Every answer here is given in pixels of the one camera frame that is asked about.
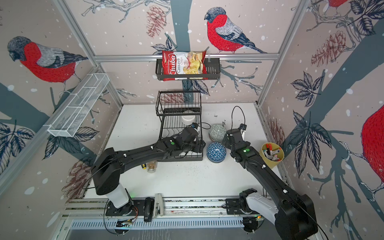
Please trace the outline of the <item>blue patterned bowl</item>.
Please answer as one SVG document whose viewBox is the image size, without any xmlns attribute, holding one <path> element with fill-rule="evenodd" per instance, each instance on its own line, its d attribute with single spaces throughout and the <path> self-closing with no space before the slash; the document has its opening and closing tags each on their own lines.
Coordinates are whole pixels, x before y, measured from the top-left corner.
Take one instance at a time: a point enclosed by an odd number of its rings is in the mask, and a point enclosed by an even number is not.
<svg viewBox="0 0 384 240">
<path fill-rule="evenodd" d="M 221 163 L 227 155 L 226 148 L 218 142 L 210 143 L 206 150 L 207 158 L 213 163 Z"/>
</svg>

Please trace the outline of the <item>white ceramic bowl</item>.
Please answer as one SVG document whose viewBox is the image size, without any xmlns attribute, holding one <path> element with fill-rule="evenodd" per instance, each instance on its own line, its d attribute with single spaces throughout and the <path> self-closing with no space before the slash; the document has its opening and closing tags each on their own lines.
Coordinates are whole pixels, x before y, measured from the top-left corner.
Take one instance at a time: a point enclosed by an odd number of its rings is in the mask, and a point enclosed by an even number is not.
<svg viewBox="0 0 384 240">
<path fill-rule="evenodd" d="M 196 114 L 194 111 L 188 110 L 182 113 L 182 123 L 186 126 L 193 124 L 196 121 Z"/>
</svg>

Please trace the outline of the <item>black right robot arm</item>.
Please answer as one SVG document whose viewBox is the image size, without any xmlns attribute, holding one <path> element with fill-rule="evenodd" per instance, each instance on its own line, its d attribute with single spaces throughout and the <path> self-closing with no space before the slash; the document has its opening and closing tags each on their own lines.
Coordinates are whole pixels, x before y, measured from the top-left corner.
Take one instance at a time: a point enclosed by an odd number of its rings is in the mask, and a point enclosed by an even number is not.
<svg viewBox="0 0 384 240">
<path fill-rule="evenodd" d="M 240 129 L 228 130 L 222 144 L 231 156 L 250 172 L 270 195 L 258 192 L 246 195 L 246 212 L 255 211 L 274 224 L 283 240 L 305 240 L 319 227 L 314 203 L 308 195 L 299 195 L 268 167 L 250 142 L 244 141 Z"/>
</svg>

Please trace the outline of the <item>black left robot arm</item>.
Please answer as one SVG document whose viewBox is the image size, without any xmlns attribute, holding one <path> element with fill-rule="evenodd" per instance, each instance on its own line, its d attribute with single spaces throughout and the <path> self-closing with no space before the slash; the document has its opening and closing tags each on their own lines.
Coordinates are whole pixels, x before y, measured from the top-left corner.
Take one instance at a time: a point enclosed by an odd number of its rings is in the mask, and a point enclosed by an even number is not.
<svg viewBox="0 0 384 240">
<path fill-rule="evenodd" d="M 186 162 L 189 152 L 201 154 L 205 146 L 198 130 L 186 127 L 178 134 L 138 149 L 115 151 L 107 148 L 91 169 L 96 194 L 107 196 L 116 208 L 121 208 L 130 201 L 128 192 L 120 184 L 121 174 L 152 161 Z"/>
</svg>

